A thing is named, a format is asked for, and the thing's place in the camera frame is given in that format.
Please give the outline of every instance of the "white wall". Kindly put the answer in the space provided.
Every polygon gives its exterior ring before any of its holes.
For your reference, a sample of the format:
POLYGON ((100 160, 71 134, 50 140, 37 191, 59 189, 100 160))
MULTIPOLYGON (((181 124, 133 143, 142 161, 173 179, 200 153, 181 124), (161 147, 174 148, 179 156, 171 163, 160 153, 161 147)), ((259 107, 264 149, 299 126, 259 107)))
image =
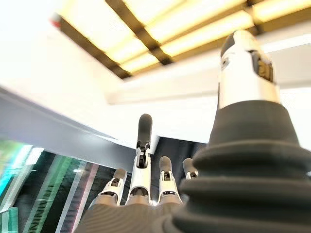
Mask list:
POLYGON ((122 82, 49 22, 52 0, 10 0, 0 8, 0 85, 96 128, 107 95, 122 82))
MULTIPOLYGON (((302 147, 311 150, 311 87, 281 89, 282 104, 287 108, 302 147)), ((149 113, 153 133, 163 137, 207 143, 214 123, 217 96, 163 100, 109 107, 109 122, 117 137, 134 145, 139 117, 149 113)))

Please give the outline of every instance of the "illuminated ceiling panel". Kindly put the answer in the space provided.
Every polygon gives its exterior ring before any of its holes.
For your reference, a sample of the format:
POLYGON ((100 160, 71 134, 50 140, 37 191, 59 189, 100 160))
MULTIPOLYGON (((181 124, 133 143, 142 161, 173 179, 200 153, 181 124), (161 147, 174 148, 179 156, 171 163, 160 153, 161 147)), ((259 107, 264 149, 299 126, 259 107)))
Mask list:
POLYGON ((266 0, 253 6, 254 16, 262 22, 311 7, 311 0, 266 0))
POLYGON ((246 29, 252 26, 254 26, 254 24, 251 16, 245 11, 239 11, 167 43, 161 46, 161 48, 166 54, 174 57, 183 52, 225 37, 237 29, 246 29))
POLYGON ((140 69, 144 69, 153 64, 159 63, 159 61, 153 55, 145 53, 138 58, 120 64, 120 67, 128 72, 135 72, 140 69))
POLYGON ((131 37, 126 39, 124 43, 107 50, 105 53, 115 62, 123 63, 147 50, 147 47, 138 38, 131 37))
POLYGON ((134 33, 104 0, 75 0, 61 16, 96 47, 106 51, 134 33))
POLYGON ((244 0, 190 0, 162 15, 146 30, 157 41, 164 42, 205 20, 245 2, 244 0))
POLYGON ((147 25, 168 13, 170 10, 185 2, 186 0, 123 0, 135 17, 144 25, 147 25))

